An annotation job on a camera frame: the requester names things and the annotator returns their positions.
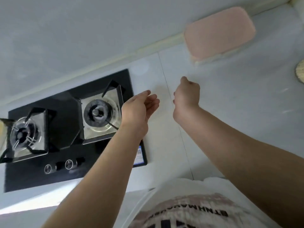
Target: person's right arm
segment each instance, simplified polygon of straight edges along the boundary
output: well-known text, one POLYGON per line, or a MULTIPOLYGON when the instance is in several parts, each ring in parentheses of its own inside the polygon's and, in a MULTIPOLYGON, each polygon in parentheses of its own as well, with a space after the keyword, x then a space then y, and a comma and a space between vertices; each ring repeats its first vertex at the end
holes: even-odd
POLYGON ((199 107, 197 83, 182 77, 175 121, 213 164, 283 227, 304 227, 304 159, 257 141, 199 107))

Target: blue and white label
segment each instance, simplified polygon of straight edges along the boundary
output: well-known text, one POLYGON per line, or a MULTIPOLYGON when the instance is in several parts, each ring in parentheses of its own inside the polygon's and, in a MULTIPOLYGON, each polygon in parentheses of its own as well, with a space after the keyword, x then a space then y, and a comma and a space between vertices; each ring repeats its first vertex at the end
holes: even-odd
POLYGON ((134 165, 138 165, 138 164, 142 164, 142 163, 144 163, 144 161, 143 161, 143 156, 142 156, 142 152, 141 152, 141 146, 139 146, 136 157, 135 157, 134 165))

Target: round woven object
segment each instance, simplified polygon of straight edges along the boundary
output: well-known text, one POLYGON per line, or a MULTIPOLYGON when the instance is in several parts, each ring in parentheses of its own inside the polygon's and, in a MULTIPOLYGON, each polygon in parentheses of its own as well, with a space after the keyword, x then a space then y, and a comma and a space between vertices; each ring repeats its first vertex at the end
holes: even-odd
POLYGON ((304 83, 304 59, 297 65, 295 74, 297 75, 298 79, 304 83))

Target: gas stove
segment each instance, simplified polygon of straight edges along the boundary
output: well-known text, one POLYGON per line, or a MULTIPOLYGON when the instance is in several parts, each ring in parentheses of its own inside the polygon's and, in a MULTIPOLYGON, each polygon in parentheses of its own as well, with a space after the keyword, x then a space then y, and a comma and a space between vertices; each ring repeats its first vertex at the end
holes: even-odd
MULTIPOLYGON (((10 111, 1 120, 5 192, 85 176, 119 129, 121 107, 132 96, 129 72, 122 70, 10 111)), ((134 167, 146 164, 141 141, 134 167)))

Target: silver control knob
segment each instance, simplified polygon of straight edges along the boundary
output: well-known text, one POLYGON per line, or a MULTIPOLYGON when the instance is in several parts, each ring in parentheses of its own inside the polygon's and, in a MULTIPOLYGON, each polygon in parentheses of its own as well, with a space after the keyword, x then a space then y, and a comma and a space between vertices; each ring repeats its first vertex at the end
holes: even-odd
POLYGON ((51 174, 54 173, 57 170, 57 165, 56 164, 47 164, 44 167, 44 173, 45 174, 51 174))
POLYGON ((69 160, 67 160, 66 162, 65 162, 65 168, 67 169, 67 170, 71 170, 71 169, 74 169, 74 168, 76 168, 77 167, 77 165, 78 165, 78 163, 77 163, 77 160, 76 159, 69 159, 69 160))

